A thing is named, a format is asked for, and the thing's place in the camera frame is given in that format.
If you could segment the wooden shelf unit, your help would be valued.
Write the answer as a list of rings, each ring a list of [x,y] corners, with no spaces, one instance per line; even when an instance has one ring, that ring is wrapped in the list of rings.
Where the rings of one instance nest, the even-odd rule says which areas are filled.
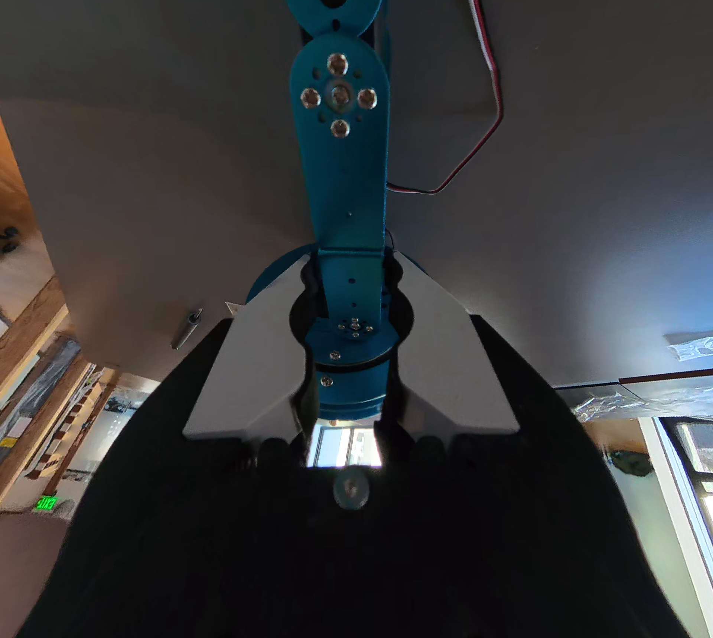
[[[79,447],[79,421],[94,422],[118,372],[90,363],[1,127],[1,508],[17,481],[55,491]]]

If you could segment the blue toy robot arm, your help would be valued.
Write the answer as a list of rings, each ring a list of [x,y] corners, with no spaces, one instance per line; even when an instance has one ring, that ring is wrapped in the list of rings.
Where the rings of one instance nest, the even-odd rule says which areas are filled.
[[[290,101],[316,239],[315,321],[305,341],[319,415],[380,413],[398,333],[389,320],[388,0],[286,0],[302,34]]]

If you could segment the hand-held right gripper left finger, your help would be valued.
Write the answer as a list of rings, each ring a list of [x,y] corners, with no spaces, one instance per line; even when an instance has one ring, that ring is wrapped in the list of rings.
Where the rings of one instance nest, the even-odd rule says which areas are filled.
[[[303,254],[233,317],[215,363],[184,426],[189,440],[293,441],[300,433],[294,399],[307,355],[290,327],[305,291]]]

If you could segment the window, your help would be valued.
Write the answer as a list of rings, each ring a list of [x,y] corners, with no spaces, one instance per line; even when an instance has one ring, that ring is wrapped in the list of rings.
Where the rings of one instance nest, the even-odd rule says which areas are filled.
[[[712,582],[712,420],[638,420],[686,560]]]

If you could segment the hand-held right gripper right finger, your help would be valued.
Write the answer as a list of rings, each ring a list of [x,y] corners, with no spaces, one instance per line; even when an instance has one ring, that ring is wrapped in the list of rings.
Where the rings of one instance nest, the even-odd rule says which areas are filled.
[[[397,333],[384,428],[407,436],[510,436],[520,430],[466,308],[401,252],[386,265]]]

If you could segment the scattered small clear plastic bags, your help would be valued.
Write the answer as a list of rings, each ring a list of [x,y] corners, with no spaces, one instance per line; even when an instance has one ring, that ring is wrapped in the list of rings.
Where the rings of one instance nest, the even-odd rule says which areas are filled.
[[[669,344],[667,348],[680,363],[712,357],[712,334]]]

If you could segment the small metal standoff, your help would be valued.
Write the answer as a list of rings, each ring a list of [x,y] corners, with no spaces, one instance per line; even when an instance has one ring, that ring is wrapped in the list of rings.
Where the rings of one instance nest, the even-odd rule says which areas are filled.
[[[202,320],[202,311],[203,308],[200,307],[196,310],[190,311],[187,314],[179,330],[176,331],[172,341],[170,342],[170,347],[173,350],[180,350],[185,342],[191,337],[193,332],[197,329]]]

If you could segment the large clear plastic sheet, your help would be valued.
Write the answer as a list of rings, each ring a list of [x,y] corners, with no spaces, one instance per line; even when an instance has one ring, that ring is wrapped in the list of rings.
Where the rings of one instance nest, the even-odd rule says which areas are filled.
[[[712,377],[556,390],[580,422],[640,418],[712,418]]]

